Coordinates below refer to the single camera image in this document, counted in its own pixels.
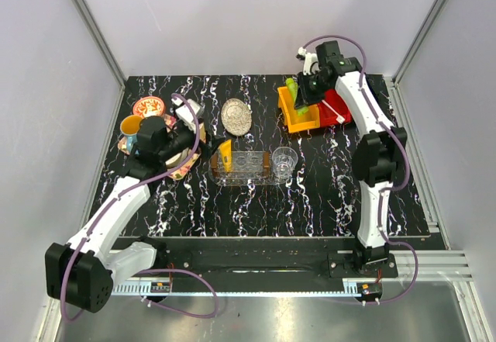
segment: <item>white wall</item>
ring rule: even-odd
[[[496,0],[449,0],[401,82],[451,244],[496,330]]]
[[[27,341],[44,254],[81,223],[119,87],[71,0],[0,0],[0,340]]]
[[[329,33],[393,74],[434,0],[86,1],[124,73],[141,75],[296,72],[298,48]]]

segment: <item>glass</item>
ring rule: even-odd
[[[278,147],[272,153],[272,172],[277,178],[289,178],[298,163],[296,151],[290,147]]]

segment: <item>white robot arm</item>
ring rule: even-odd
[[[388,206],[389,190],[403,160],[383,126],[395,134],[403,147],[407,140],[405,129],[394,127],[365,80],[361,86],[363,92],[360,90],[361,66],[356,58],[345,58],[336,41],[317,46],[316,54],[301,47],[297,57],[304,61],[304,67],[298,75],[298,95],[294,107],[298,109],[321,102],[327,90],[335,89],[348,106],[361,135],[352,158],[353,174],[360,181],[361,190],[361,221],[356,235],[358,243],[353,253],[355,265],[363,268],[386,261],[389,248],[381,229],[387,226],[388,210],[381,209],[379,216],[379,194],[382,194],[384,206]],[[312,69],[315,62],[318,67]]]
[[[110,196],[65,245],[53,243],[46,251],[49,296],[60,299],[65,290],[66,302],[96,313],[106,304],[115,286],[142,270],[166,266],[165,243],[149,237],[139,238],[118,254],[110,254],[110,250],[129,220],[150,198],[159,179],[166,176],[172,159],[186,162],[185,157],[191,151],[184,151],[194,148],[198,141],[201,156],[208,160],[223,141],[222,138],[210,139],[207,134],[204,142],[200,134],[197,136],[202,111],[198,103],[189,99],[187,105],[175,109],[177,121],[172,130],[159,116],[141,122],[136,143]]]

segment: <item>black marble table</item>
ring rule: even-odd
[[[208,163],[197,162],[182,181],[166,178],[141,207],[123,236],[349,236],[360,222],[360,188],[351,173],[351,155],[359,136],[354,124],[288,134],[277,108],[277,88],[289,76],[149,76],[132,77],[122,101],[91,213],[105,201],[126,156],[117,150],[119,124],[139,98],[155,95],[171,107],[180,93],[205,106],[205,123],[214,134],[233,141],[233,150],[293,147],[299,162],[282,185],[220,187],[208,176]],[[367,77],[381,108],[394,120],[388,91],[380,75]],[[239,98],[253,111],[251,131],[241,138],[225,132],[222,104]],[[415,182],[393,193],[389,205],[391,235],[429,235]]]

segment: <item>purple cable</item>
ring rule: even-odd
[[[312,40],[309,40],[305,45],[303,45],[303,48],[306,49],[306,47],[308,45],[310,45],[311,43],[314,43],[314,42],[319,41],[319,40],[328,39],[328,38],[336,38],[339,40],[348,41],[348,42],[352,43],[353,45],[355,45],[358,48],[358,50],[360,50],[360,53],[362,54],[362,60],[363,60],[362,70],[360,71],[360,77],[358,78],[358,85],[360,86],[360,92],[362,93],[363,98],[367,102],[367,105],[370,108],[372,114],[374,115],[377,123],[387,132],[387,134],[396,143],[396,145],[398,146],[398,148],[401,152],[403,160],[405,161],[405,178],[403,179],[403,182],[398,186],[393,186],[391,188],[386,187],[386,188],[383,188],[382,190],[379,191],[379,209],[378,209],[379,211],[378,211],[378,215],[377,215],[377,226],[381,232],[382,238],[384,239],[384,241],[386,241],[386,243],[388,243],[390,245],[393,245],[393,246],[401,245],[403,247],[408,248],[412,252],[413,258],[415,260],[415,270],[413,273],[412,282],[410,282],[410,285],[406,288],[406,290],[404,290],[401,294],[399,294],[399,295],[397,295],[391,299],[386,299],[385,301],[381,301],[381,303],[391,303],[391,302],[394,302],[394,301],[397,301],[397,300],[403,298],[405,295],[407,295],[412,290],[413,286],[415,285],[415,282],[417,281],[417,275],[419,274],[419,258],[417,257],[417,253],[415,252],[415,249],[413,248],[413,246],[410,245],[409,243],[404,242],[404,241],[396,241],[396,242],[390,241],[388,235],[384,232],[384,228],[383,228],[382,222],[381,222],[382,203],[383,203],[382,192],[400,191],[408,184],[408,181],[410,180],[410,163],[408,162],[408,155],[406,154],[406,150],[403,147],[403,145],[401,144],[400,140],[396,137],[396,135],[392,132],[391,129],[389,129],[381,121],[379,121],[379,115],[377,114],[377,111],[374,108],[374,104],[372,103],[372,101],[369,98],[369,95],[365,92],[365,89],[363,88],[363,76],[365,75],[365,68],[367,67],[367,56],[366,56],[365,50],[362,48],[362,46],[357,41],[352,40],[348,37],[335,35],[335,34],[327,34],[327,35],[316,37]]]
[[[189,313],[188,311],[183,311],[182,309],[175,309],[174,307],[170,306],[165,306],[161,305],[160,303],[157,302],[152,302],[148,301],[149,305],[154,305],[156,307],[160,307],[161,309],[168,309],[169,311],[174,311],[175,313],[180,313],[181,315],[185,316],[190,316],[190,317],[196,317],[198,319],[211,319],[212,317],[216,317],[217,314],[219,313],[219,297],[217,296],[217,293],[215,293],[214,288],[202,277],[198,276],[194,272],[187,271],[187,270],[180,270],[180,269],[170,269],[170,268],[163,268],[163,269],[151,269],[151,270],[143,270],[137,273],[137,275],[144,275],[144,274],[155,274],[157,272],[172,272],[172,273],[179,273],[179,274],[186,274],[190,275],[194,278],[197,278],[200,282],[205,284],[205,286],[208,288],[208,290],[212,293],[214,297],[214,310],[211,313],[207,313],[205,315],[203,314],[197,314],[197,313]]]
[[[188,101],[182,95],[173,94],[172,98],[180,99],[184,103],[184,105],[186,105],[186,108],[188,108],[189,111],[191,112],[191,114],[193,115],[193,121],[195,122],[195,129],[196,129],[196,137],[195,137],[195,143],[193,144],[193,148],[191,148],[189,155],[178,166],[176,166],[175,168],[169,169],[169,170],[165,171],[163,174],[160,174],[156,177],[152,177],[152,178],[149,178],[145,181],[141,181],[140,183],[136,183],[135,185],[132,185],[131,187],[129,187],[129,188],[125,189],[124,191],[122,191],[121,193],[119,193],[118,199],[123,197],[126,193],[132,191],[134,188],[138,188],[142,185],[147,185],[148,183],[151,183],[152,181],[157,181],[161,178],[166,178],[169,175],[171,175],[172,173],[174,173],[175,171],[181,169],[183,166],[186,165],[186,163],[188,163],[190,161],[190,159],[193,157],[196,150],[198,149],[198,145],[200,144],[200,123],[198,122],[198,118],[195,115],[195,111],[193,110],[191,105],[188,103]],[[91,233],[93,232],[93,230],[95,229],[96,225],[100,222],[100,220],[102,220],[103,216],[110,210],[110,208],[114,205],[114,203],[116,201],[118,201],[118,199],[110,200],[108,202],[108,204],[105,205],[105,207],[97,215],[97,217],[95,218],[93,223],[88,227],[88,231],[86,232],[86,237],[83,237],[81,239],[81,242],[76,247],[76,249],[74,249],[74,253],[72,254],[71,259],[69,259],[69,263],[67,264],[67,267],[65,268],[64,276],[62,277],[62,286],[60,289],[60,314],[62,315],[62,319],[66,323],[70,323],[70,322],[77,320],[83,312],[83,310],[80,310],[77,313],[77,315],[72,317],[72,318],[70,318],[69,315],[67,314],[66,295],[67,295],[67,284],[69,282],[69,275],[71,273],[71,269],[74,266],[74,262],[76,261],[78,254],[81,252],[81,248],[83,247],[84,243],[86,243],[86,241],[88,241],[88,238],[91,235]]]

